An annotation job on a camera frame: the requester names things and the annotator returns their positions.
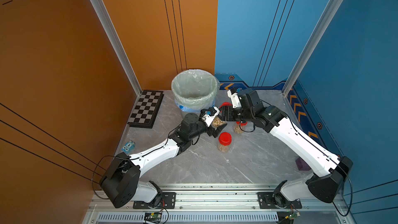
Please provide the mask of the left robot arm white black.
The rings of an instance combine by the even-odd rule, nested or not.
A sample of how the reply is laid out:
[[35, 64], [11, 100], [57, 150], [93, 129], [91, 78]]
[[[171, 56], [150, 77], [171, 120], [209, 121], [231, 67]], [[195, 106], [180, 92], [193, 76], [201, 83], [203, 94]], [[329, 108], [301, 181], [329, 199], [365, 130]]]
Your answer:
[[202, 134], [217, 137], [224, 125], [212, 126], [220, 114], [217, 107], [201, 110], [200, 115], [186, 114], [181, 124], [173, 129], [167, 138], [140, 153], [113, 157], [99, 185], [115, 208], [121, 208], [130, 201], [144, 202], [150, 207], [162, 204], [162, 190], [153, 181], [143, 182], [140, 178], [150, 169], [174, 158], [195, 145]]

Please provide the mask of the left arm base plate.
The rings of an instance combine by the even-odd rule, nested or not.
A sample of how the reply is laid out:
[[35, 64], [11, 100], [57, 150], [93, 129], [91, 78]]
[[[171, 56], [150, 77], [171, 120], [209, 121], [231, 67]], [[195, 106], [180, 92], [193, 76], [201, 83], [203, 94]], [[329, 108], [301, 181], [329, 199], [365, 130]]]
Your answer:
[[135, 201], [133, 204], [134, 209], [161, 209], [165, 208], [167, 210], [174, 209], [176, 203], [176, 193], [175, 192], [163, 192], [161, 198], [159, 198], [159, 203], [155, 202], [145, 203], [142, 201]]

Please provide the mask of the red lid of front jar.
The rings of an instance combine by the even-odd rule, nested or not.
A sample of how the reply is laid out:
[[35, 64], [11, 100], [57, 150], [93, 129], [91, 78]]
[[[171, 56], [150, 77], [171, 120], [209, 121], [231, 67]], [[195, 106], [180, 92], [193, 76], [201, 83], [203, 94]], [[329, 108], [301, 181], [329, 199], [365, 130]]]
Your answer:
[[230, 102], [223, 102], [223, 103], [220, 105], [219, 109], [221, 109], [221, 108], [224, 107], [224, 106], [233, 106], [233, 105], [232, 105], [232, 103], [230, 103]]

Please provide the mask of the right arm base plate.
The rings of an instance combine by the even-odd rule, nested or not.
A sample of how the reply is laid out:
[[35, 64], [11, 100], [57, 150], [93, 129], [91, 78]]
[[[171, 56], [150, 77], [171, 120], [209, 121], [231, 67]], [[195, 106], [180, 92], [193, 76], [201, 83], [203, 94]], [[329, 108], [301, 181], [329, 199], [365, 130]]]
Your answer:
[[302, 204], [299, 199], [288, 201], [281, 194], [274, 194], [273, 192], [258, 192], [257, 197], [260, 209], [302, 209]]

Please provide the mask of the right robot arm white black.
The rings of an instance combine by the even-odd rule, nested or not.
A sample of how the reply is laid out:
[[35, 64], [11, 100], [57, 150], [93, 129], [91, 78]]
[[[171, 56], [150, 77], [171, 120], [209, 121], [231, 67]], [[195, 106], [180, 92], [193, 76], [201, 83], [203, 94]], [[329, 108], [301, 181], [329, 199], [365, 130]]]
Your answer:
[[289, 116], [278, 107], [265, 107], [257, 91], [252, 89], [228, 90], [230, 106], [221, 108], [221, 119], [234, 122], [251, 122], [255, 128], [276, 137], [292, 149], [310, 166], [312, 174], [301, 179], [282, 181], [273, 192], [273, 202], [285, 208], [293, 201], [315, 197], [324, 203], [333, 203], [345, 182], [353, 162], [339, 157], [315, 142], [300, 130]]

